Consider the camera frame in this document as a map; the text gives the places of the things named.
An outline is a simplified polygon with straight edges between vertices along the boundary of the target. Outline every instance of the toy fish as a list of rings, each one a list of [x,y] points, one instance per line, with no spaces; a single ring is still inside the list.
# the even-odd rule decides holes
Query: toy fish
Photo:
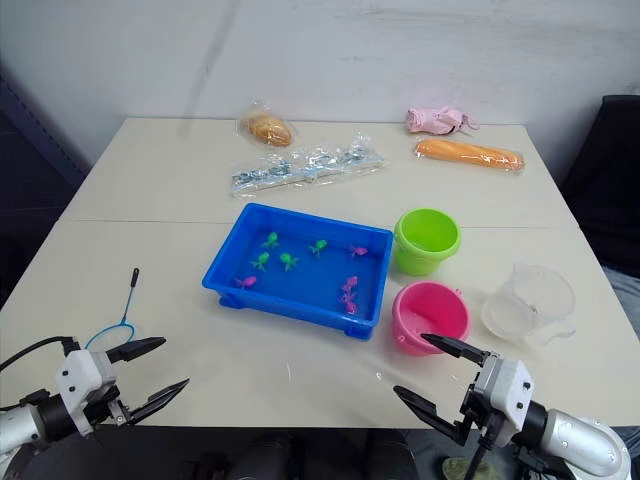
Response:
[[[296,266],[298,259],[293,258],[288,253],[283,253],[282,255],[280,255],[280,261],[284,263],[285,272],[288,272],[289,270],[291,270],[293,267]]]
[[[320,251],[327,248],[329,243],[326,240],[318,240],[315,246],[309,245],[309,250],[316,254],[317,257],[320,257]]]
[[[355,296],[355,293],[345,293],[338,299],[340,303],[344,303],[344,309],[350,315],[354,315],[358,311],[358,306],[353,301]]]
[[[349,277],[344,285],[342,285],[342,291],[345,293],[351,293],[351,289],[358,284],[358,277]]]
[[[271,232],[267,237],[267,241],[262,244],[262,248],[277,248],[279,246],[278,234],[276,232]]]
[[[251,262],[251,265],[256,267],[258,270],[262,270],[263,272],[266,272],[267,269],[264,268],[264,264],[267,263],[267,260],[269,260],[269,254],[267,252],[263,252],[260,254],[256,262]]]
[[[245,288],[253,287],[258,281],[258,279],[252,276],[252,277],[247,277],[244,280],[240,280],[236,278],[235,281],[236,281],[236,285],[238,285],[240,288],[244,290]]]
[[[349,246],[349,250],[351,250],[351,258],[358,255],[359,257],[366,255],[369,253],[369,250],[365,247],[354,247],[353,245]]]

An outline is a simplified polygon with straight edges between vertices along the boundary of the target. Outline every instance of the tabletop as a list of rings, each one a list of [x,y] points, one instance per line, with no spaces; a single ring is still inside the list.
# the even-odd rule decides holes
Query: tabletop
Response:
[[[338,219],[353,217],[353,209]],[[147,424],[422,428],[398,400],[404,385],[436,402],[452,420],[477,366],[448,355],[410,357],[391,338],[391,303],[414,278],[391,271],[379,325],[363,342],[285,317],[218,305],[200,281],[231,226],[208,223],[58,222],[0,311],[6,358],[51,335],[86,341],[117,323],[131,270],[140,277],[128,319],[141,336],[167,343],[118,366],[129,405],[169,384],[187,388]],[[569,339],[536,346],[507,342],[483,326],[487,296],[515,262],[556,269],[576,297]],[[462,228],[460,251],[431,277],[462,291],[472,313],[469,343],[520,358],[547,408],[640,424],[640,344],[580,230]],[[40,349],[0,376],[1,404],[42,387],[56,391],[60,348]]]
[[[388,161],[380,172],[331,185],[260,192],[257,201],[389,227],[428,206],[465,227],[577,227],[520,125],[483,125],[448,136],[523,154],[526,168],[489,168],[417,158],[424,135],[401,124],[294,122],[292,149],[348,146],[360,132]],[[230,194],[231,175],[264,154],[232,120],[128,119],[73,198],[64,220],[232,223],[247,203]]]

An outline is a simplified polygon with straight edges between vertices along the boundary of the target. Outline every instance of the blue plastic tray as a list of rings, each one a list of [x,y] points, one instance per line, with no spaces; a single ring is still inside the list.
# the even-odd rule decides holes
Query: blue plastic tray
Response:
[[[278,234],[279,247],[265,249],[269,233]],[[319,257],[309,249],[318,240],[328,246]],[[205,288],[220,294],[220,304],[253,308],[318,325],[337,328],[351,337],[368,340],[378,323],[389,268],[393,234],[388,230],[329,220],[255,203],[248,204],[202,279]],[[365,247],[366,255],[352,257],[351,246]],[[266,271],[254,267],[269,252]],[[282,253],[298,258],[285,271]],[[246,289],[236,279],[257,277]],[[357,312],[346,313],[340,302],[341,285],[357,276]]]

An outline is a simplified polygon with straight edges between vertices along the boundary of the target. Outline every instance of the pink toy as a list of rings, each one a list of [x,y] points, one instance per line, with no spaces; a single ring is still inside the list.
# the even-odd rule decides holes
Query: pink toy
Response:
[[[362,255],[366,255],[367,253],[369,253],[369,250],[367,250],[366,248],[354,247],[353,245],[349,246],[349,250],[351,250],[351,258],[355,257],[356,255],[361,257]]]
[[[253,287],[258,281],[256,277],[247,277],[244,280],[239,280],[236,278],[235,280],[236,280],[236,285],[238,285],[243,290],[248,287]]]
[[[342,291],[345,293],[351,293],[351,289],[358,284],[358,277],[349,277],[344,285],[342,285]]]
[[[411,133],[428,132],[445,135],[460,130],[463,125],[477,128],[470,124],[466,113],[449,106],[433,109],[410,108],[405,122]]]
[[[340,303],[344,303],[344,308],[347,311],[347,313],[351,315],[354,315],[358,311],[358,307],[356,303],[353,301],[355,296],[356,296],[355,293],[349,292],[349,293],[345,293],[339,298]]]
[[[398,346],[409,355],[442,351],[420,335],[437,333],[466,340],[470,315],[458,291],[436,282],[407,285],[393,302],[392,333]]]

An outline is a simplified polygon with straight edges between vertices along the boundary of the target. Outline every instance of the green toy fish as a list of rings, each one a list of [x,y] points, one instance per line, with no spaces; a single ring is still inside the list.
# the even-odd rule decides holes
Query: green toy fish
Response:
[[[284,271],[288,272],[289,270],[291,270],[293,267],[296,266],[298,259],[293,258],[288,253],[283,253],[282,255],[280,255],[280,261],[284,263]]]
[[[278,234],[276,232],[271,232],[267,237],[267,241],[262,244],[262,248],[278,248],[279,246]]]
[[[264,268],[264,264],[267,263],[267,260],[269,260],[269,254],[267,252],[264,252],[260,254],[260,256],[258,257],[258,261],[251,262],[251,265],[256,267],[258,270],[262,270],[263,272],[266,272],[267,269]]]
[[[320,257],[320,251],[327,248],[327,245],[329,243],[326,240],[318,240],[315,246],[309,245],[309,250],[315,253],[317,257]]]

